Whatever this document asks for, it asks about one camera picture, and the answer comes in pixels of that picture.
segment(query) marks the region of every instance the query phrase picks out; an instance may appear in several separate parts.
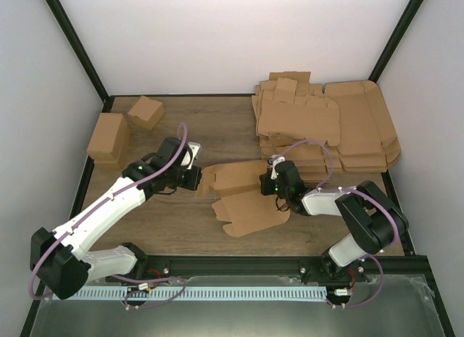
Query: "gray floor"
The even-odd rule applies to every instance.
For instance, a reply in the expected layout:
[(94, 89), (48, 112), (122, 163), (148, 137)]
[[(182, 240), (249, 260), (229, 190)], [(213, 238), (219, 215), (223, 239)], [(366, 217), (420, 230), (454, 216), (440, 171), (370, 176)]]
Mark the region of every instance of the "gray floor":
[[(353, 301), (376, 285), (358, 283)], [(325, 303), (174, 302), (125, 311), (119, 301), (44, 303), (32, 336), (443, 336), (422, 278), (386, 276), (368, 305), (333, 311)]]

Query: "wooden tabletop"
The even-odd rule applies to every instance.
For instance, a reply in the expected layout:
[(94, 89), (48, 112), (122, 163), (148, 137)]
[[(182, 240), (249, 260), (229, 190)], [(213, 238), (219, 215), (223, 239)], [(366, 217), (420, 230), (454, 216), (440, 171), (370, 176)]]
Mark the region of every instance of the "wooden tabletop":
[[(164, 103), (166, 115), (153, 130), (130, 123), (132, 134), (128, 162), (156, 151), (167, 136), (175, 136), (180, 122), (188, 125), (188, 140), (200, 143), (202, 154), (196, 165), (238, 162), (260, 158), (255, 118), (250, 97), (244, 96), (167, 96), (155, 97)], [(112, 111), (125, 114), (134, 97), (118, 97)], [(94, 168), (84, 207), (100, 197), (117, 179), (119, 172)], [(377, 173), (335, 174), (332, 186), (353, 186), (372, 180), (382, 189)], [(254, 255), (318, 256), (346, 234), (340, 217), (292, 215), (285, 224), (249, 234), (230, 237), (224, 222), (215, 218), (211, 204), (214, 195), (196, 198), (181, 188), (172, 196), (155, 195), (108, 230), (92, 248), (111, 249), (133, 242), (147, 254), (159, 255)], [(385, 254), (403, 255), (401, 245)]]

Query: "wall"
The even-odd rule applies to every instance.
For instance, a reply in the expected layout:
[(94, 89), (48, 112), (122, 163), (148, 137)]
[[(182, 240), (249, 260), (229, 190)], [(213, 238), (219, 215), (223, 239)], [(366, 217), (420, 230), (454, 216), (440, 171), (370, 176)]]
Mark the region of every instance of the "wall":
[(366, 79), (408, 0), (61, 0), (110, 94)]
[(30, 237), (68, 220), (102, 102), (44, 0), (0, 0), (0, 335), (31, 300)]
[(392, 170), (413, 243), (464, 336), (464, 0), (425, 0), (381, 78), (402, 158)]

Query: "robotic arm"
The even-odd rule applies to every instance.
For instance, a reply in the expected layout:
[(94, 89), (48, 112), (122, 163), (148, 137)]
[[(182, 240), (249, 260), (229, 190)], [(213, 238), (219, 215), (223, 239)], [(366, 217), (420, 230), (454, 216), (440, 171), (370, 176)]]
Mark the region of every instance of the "robotic arm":
[[(87, 282), (98, 278), (128, 273), (141, 278), (145, 273), (147, 256), (132, 243), (124, 243), (111, 250), (88, 250), (119, 219), (166, 187), (173, 190), (179, 187), (196, 190), (202, 174), (201, 168), (193, 166), (193, 162), (199, 156), (202, 147), (198, 143), (188, 143), (179, 158), (163, 174), (136, 187), (128, 188), (122, 194), (114, 195), (121, 188), (163, 168), (180, 145), (181, 140), (166, 138), (158, 152), (147, 154), (129, 164), (116, 183), (78, 216), (52, 232), (41, 228), (33, 234), (30, 248), (31, 270), (57, 239), (66, 232), (69, 233), (47, 257), (37, 273), (60, 299), (74, 295)], [(109, 198), (109, 201), (97, 207), (106, 198)], [(77, 221), (96, 207), (87, 219), (77, 228), (73, 228)]]
[(261, 175), (261, 193), (276, 194), (285, 199), (292, 212), (304, 216), (342, 216), (350, 234), (327, 249), (322, 256), (322, 266), (332, 279), (343, 269), (366, 254), (377, 254), (394, 240), (394, 229), (387, 216), (374, 204), (364, 200), (353, 190), (372, 198), (392, 217), (402, 235), (409, 227), (399, 208), (372, 181), (365, 181), (353, 188), (323, 190), (306, 187), (292, 161), (273, 157), (272, 172)]

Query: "vent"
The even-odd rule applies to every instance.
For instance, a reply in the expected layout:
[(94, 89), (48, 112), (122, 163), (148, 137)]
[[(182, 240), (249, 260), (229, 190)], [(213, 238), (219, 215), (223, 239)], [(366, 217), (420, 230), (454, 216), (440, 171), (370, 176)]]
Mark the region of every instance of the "vent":
[[(180, 287), (157, 287), (149, 294), (135, 293), (129, 301), (143, 299), (164, 301), (181, 290)], [(127, 287), (89, 286), (84, 287), (73, 300), (113, 301), (122, 300), (128, 293)], [(285, 287), (187, 287), (176, 301), (313, 301), (325, 302), (325, 287), (285, 286)]]

